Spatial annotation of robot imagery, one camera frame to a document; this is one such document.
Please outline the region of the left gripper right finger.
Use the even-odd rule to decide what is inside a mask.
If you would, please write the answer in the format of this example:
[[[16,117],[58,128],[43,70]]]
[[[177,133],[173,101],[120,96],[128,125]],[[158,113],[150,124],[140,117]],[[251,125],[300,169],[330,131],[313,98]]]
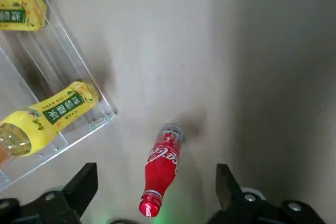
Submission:
[[[207,223],[323,223],[302,201],[284,200],[275,206],[256,190],[244,191],[226,164],[216,166],[216,195],[221,208]]]

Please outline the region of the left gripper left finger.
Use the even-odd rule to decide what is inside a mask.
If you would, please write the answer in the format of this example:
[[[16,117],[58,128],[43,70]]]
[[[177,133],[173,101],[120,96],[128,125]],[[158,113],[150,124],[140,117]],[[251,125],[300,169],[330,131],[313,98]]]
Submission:
[[[48,191],[25,205],[16,198],[2,198],[1,223],[81,223],[97,190],[97,164],[86,163],[61,190]]]

